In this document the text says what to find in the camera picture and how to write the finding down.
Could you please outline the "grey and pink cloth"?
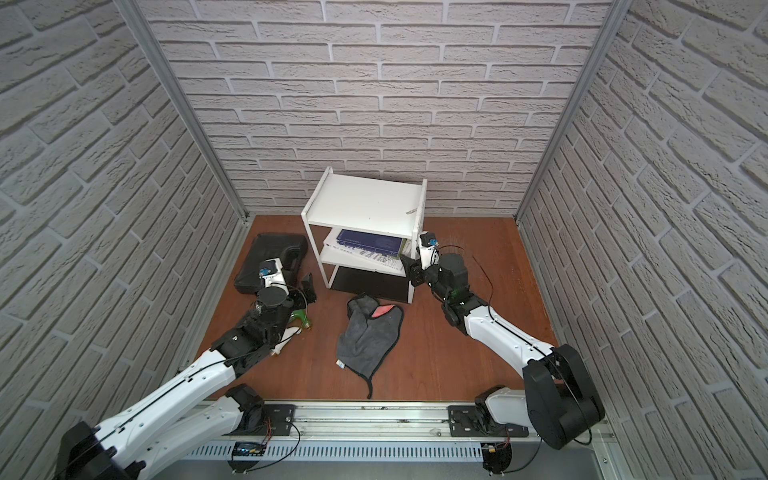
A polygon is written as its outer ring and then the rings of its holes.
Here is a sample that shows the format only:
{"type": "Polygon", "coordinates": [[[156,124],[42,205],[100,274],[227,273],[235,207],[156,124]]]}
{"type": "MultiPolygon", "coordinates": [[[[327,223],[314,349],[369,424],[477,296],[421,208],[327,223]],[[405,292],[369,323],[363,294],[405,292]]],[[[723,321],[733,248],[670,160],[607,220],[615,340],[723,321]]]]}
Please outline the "grey and pink cloth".
{"type": "Polygon", "coordinates": [[[337,341],[336,362],[365,381],[370,400],[373,376],[399,341],[404,312],[399,305],[360,294],[348,301],[347,317],[347,328],[337,341]]]}

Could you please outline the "white small bookshelf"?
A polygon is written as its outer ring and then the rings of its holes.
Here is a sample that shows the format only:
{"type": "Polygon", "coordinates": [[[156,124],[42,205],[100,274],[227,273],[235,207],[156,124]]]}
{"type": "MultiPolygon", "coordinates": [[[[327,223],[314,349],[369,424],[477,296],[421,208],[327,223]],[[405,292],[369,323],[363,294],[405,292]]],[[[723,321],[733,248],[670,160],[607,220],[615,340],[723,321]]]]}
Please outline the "white small bookshelf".
{"type": "Polygon", "coordinates": [[[427,180],[409,184],[325,170],[301,219],[327,289],[413,302],[414,287],[402,270],[328,247],[324,239],[334,229],[397,237],[410,242],[408,255],[413,257],[423,227],[427,185],[427,180]]]}

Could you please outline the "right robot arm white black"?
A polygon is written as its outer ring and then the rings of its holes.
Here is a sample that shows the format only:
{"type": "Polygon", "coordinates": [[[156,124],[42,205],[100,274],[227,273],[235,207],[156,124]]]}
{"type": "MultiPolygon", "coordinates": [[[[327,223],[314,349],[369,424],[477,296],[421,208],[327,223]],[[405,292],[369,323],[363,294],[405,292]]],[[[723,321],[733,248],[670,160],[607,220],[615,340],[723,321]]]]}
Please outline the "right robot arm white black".
{"type": "Polygon", "coordinates": [[[476,399],[483,420],[532,429],[554,449],[604,420],[605,407],[579,352],[541,341],[502,318],[471,290],[461,255],[435,256],[429,263],[402,255],[400,261],[414,287],[429,286],[451,326],[485,345],[523,379],[523,395],[500,386],[476,399]]]}

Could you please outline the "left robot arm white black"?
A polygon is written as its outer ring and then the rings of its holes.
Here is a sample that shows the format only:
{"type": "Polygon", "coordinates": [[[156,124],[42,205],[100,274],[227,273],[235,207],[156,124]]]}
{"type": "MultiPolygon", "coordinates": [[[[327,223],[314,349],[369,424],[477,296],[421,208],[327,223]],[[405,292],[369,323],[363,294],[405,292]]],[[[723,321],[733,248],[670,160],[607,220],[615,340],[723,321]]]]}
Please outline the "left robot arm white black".
{"type": "Polygon", "coordinates": [[[299,333],[316,300],[311,275],[296,286],[265,276],[254,307],[186,369],[124,411],[62,437],[57,479],[151,479],[208,441],[267,426],[263,399],[236,379],[299,333]]]}

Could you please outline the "white printed book on shelf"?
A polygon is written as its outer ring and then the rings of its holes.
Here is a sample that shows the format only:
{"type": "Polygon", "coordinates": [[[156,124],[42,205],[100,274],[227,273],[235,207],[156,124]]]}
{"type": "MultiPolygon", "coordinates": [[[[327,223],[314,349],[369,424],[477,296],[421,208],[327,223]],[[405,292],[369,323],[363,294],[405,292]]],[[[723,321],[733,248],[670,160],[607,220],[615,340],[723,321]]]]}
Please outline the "white printed book on shelf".
{"type": "Polygon", "coordinates": [[[331,232],[324,239],[324,247],[332,250],[343,252],[350,258],[361,260],[371,266],[375,265],[381,267],[384,271],[389,273],[403,273],[403,265],[398,255],[388,255],[386,253],[379,253],[375,251],[369,251],[355,246],[344,246],[337,241],[338,235],[341,233],[339,228],[333,228],[331,232]]]}

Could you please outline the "black plastic tool case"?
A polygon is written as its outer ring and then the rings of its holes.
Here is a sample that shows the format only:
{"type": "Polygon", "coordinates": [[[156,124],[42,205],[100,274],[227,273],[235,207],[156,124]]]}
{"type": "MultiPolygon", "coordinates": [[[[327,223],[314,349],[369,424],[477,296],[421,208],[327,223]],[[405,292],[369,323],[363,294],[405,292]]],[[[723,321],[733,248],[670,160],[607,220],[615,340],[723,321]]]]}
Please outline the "black plastic tool case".
{"type": "Polygon", "coordinates": [[[235,277],[235,289],[241,294],[256,294],[265,286],[261,278],[263,271],[269,274],[280,271],[284,282],[295,286],[307,250],[307,239],[300,234],[258,234],[235,277]]]}

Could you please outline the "green and white spray nozzle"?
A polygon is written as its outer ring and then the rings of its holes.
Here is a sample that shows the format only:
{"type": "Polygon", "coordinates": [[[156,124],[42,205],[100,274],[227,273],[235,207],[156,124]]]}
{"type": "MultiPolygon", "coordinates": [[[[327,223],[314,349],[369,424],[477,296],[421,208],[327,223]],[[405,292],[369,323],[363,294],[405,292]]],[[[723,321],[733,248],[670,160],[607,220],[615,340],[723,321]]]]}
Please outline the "green and white spray nozzle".
{"type": "Polygon", "coordinates": [[[284,330],[282,337],[277,344],[272,348],[270,354],[277,356],[281,353],[282,349],[290,342],[292,338],[301,334],[304,331],[312,329],[312,321],[308,316],[307,309],[297,310],[291,314],[287,328],[284,330]]]}

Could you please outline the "small green circuit board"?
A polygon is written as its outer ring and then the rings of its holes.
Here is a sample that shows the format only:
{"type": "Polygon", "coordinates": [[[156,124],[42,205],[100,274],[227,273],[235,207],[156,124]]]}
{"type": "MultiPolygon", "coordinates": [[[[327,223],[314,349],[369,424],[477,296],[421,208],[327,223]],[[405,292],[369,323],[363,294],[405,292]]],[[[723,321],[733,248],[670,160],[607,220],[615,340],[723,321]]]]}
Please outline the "small green circuit board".
{"type": "Polygon", "coordinates": [[[258,442],[236,442],[232,449],[232,458],[255,458],[262,457],[267,449],[267,445],[258,442]]]}

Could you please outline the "black round connector right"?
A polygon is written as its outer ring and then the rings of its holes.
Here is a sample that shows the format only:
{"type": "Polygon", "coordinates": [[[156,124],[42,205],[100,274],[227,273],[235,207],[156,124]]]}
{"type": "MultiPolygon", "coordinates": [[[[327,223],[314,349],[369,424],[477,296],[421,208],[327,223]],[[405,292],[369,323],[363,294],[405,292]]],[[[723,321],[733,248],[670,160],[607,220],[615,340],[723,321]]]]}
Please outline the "black round connector right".
{"type": "Polygon", "coordinates": [[[512,460],[512,448],[508,443],[482,443],[482,467],[489,475],[503,475],[512,460]]]}

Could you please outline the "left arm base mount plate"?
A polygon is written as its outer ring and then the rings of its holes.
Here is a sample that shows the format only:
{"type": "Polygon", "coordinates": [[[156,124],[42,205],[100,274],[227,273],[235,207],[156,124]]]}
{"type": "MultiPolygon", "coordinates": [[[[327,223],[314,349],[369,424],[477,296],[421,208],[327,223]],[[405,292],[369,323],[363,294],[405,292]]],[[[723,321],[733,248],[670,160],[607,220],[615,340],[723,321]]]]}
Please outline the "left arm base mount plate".
{"type": "Polygon", "coordinates": [[[287,403],[267,403],[253,407],[243,414],[240,423],[229,436],[287,437],[293,430],[290,423],[295,411],[296,405],[287,403]]]}

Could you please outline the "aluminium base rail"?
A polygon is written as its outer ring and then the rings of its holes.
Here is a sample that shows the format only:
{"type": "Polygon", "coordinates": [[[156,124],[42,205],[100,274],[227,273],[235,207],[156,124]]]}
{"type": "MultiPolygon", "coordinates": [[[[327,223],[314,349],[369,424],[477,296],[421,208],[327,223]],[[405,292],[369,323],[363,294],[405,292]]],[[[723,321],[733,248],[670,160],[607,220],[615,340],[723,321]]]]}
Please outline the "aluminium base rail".
{"type": "Polygon", "coordinates": [[[231,461],[241,469],[275,461],[447,461],[479,462],[482,443],[534,446],[539,435],[526,438],[452,437],[448,426],[451,402],[296,401],[287,437],[220,436],[184,454],[186,460],[231,461]],[[262,457],[232,458],[236,442],[267,445],[262,457]]]}

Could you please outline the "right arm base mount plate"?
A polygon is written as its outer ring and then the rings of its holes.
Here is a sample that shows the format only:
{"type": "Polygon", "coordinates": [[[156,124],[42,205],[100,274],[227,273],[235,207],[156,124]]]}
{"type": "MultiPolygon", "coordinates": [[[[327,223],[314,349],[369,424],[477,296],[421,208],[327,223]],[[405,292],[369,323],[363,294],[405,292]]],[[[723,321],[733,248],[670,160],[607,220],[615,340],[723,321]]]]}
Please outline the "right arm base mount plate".
{"type": "Polygon", "coordinates": [[[516,424],[499,424],[478,405],[449,405],[448,426],[452,437],[526,438],[529,429],[516,424]]]}

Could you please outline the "aluminium corner post left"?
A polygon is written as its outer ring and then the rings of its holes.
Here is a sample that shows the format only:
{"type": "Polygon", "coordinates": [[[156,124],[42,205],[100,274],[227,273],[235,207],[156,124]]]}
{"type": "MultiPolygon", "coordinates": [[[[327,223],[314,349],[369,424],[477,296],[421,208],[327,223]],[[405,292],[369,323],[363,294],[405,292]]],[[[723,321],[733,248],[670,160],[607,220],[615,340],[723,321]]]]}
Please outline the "aluminium corner post left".
{"type": "Polygon", "coordinates": [[[163,53],[159,41],[154,36],[150,24],[143,15],[138,2],[133,0],[116,0],[115,5],[138,45],[142,49],[147,61],[154,70],[160,84],[166,91],[179,118],[182,120],[192,140],[200,150],[203,159],[210,168],[235,214],[242,223],[247,223],[249,218],[248,212],[218,158],[179,79],[173,72],[169,60],[163,53]]]}

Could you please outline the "aluminium corner post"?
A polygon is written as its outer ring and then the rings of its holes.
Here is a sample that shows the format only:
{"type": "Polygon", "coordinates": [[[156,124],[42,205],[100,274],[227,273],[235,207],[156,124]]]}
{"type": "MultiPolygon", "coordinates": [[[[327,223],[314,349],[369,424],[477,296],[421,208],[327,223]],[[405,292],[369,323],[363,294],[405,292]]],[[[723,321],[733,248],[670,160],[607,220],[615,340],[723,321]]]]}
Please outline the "aluminium corner post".
{"type": "Polygon", "coordinates": [[[565,138],[566,132],[574,121],[583,99],[587,96],[597,71],[602,65],[631,4],[631,0],[617,0],[611,3],[604,22],[598,31],[595,43],[585,60],[573,90],[567,99],[565,108],[558,119],[558,123],[556,124],[550,140],[548,141],[542,159],[538,163],[523,199],[521,200],[515,215],[516,223],[520,222],[523,215],[529,209],[533,197],[543,181],[544,174],[547,172],[549,165],[554,159],[557,147],[565,138]]]}
{"type": "Polygon", "coordinates": [[[138,2],[133,0],[116,0],[115,5],[138,45],[142,49],[147,61],[154,70],[160,84],[166,91],[179,118],[182,120],[192,140],[200,150],[203,159],[210,168],[235,214],[242,223],[247,223],[249,218],[248,212],[218,158],[179,79],[173,72],[169,60],[163,53],[159,41],[154,36],[150,24],[143,15],[138,2]]]}

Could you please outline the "aluminium corner post right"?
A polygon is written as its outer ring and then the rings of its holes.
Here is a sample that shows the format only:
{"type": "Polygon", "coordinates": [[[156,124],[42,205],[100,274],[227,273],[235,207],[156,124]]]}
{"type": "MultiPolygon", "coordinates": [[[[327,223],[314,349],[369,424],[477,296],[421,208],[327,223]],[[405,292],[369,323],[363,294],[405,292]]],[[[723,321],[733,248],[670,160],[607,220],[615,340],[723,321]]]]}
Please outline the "aluminium corner post right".
{"type": "Polygon", "coordinates": [[[567,99],[565,108],[558,119],[558,123],[556,124],[550,140],[548,141],[542,159],[538,163],[523,199],[521,200],[515,215],[516,223],[520,222],[523,215],[529,209],[533,197],[543,181],[544,174],[547,172],[549,165],[554,159],[557,147],[565,138],[566,132],[574,121],[583,99],[587,96],[597,71],[602,65],[631,4],[631,0],[617,0],[611,3],[604,22],[598,31],[595,43],[585,60],[573,90],[567,99]]]}

